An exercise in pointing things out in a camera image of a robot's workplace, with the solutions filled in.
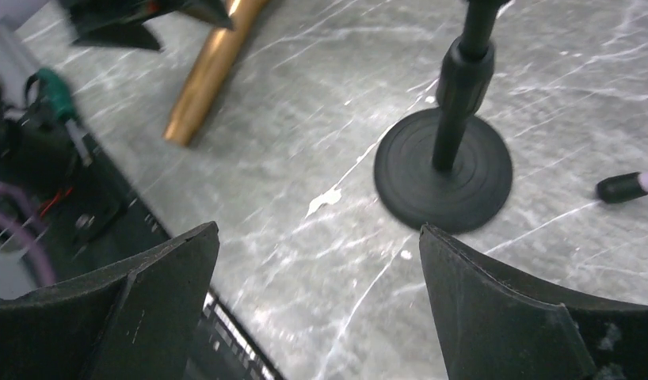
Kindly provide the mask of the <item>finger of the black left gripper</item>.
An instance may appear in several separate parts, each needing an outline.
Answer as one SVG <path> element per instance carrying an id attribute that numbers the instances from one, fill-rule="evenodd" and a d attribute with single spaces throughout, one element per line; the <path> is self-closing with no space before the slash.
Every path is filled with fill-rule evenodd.
<path id="1" fill-rule="evenodd" d="M 215 27 L 234 29 L 223 1 L 70 0 L 58 5 L 74 30 L 72 44 L 80 47 L 160 51 L 160 41 L 145 23 L 169 13 L 183 13 Z"/>

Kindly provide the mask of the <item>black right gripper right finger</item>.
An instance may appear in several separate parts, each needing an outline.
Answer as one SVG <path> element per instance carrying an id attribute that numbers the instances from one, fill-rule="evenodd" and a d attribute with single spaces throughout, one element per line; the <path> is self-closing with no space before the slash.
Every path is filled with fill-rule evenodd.
<path id="1" fill-rule="evenodd" d="M 648 306 L 550 283 L 435 226 L 419 251 L 450 379 L 648 379 Z"/>

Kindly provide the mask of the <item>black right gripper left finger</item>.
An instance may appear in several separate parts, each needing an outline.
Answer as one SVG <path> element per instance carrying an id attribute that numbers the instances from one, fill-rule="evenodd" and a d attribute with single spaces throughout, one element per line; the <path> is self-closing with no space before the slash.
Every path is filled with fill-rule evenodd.
<path id="1" fill-rule="evenodd" d="M 0 379 L 181 379 L 219 253 L 202 224 L 84 275 L 0 299 Z"/>

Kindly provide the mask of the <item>gold microphone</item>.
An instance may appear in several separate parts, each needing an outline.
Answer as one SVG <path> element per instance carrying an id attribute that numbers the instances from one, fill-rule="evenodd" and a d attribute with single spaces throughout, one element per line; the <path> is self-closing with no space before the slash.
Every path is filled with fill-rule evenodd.
<path id="1" fill-rule="evenodd" d="M 222 1 L 230 17 L 229 28 L 216 27 L 208 34 L 182 86 L 162 134 L 164 140 L 187 146 L 203 127 L 215 99 L 230 73 L 266 1 Z"/>

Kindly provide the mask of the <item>black microphone stand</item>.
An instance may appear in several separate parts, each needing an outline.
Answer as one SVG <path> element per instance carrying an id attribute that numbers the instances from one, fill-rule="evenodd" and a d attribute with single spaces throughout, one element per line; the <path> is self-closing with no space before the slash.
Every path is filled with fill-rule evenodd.
<path id="1" fill-rule="evenodd" d="M 501 135 L 476 113 L 495 69 L 491 40 L 503 1 L 469 1 L 463 31 L 440 68 L 436 107 L 398 121 L 375 155 L 379 199 L 396 219 L 418 230 L 477 230 L 505 205 L 513 162 Z"/>

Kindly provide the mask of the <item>lilac music stand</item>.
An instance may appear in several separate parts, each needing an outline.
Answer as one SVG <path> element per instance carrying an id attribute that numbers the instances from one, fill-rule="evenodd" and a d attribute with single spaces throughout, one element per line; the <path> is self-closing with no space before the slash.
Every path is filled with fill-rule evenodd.
<path id="1" fill-rule="evenodd" d="M 648 196 L 648 171 L 608 177 L 596 185 L 595 193 L 599 200 L 607 204 L 625 203 Z"/>

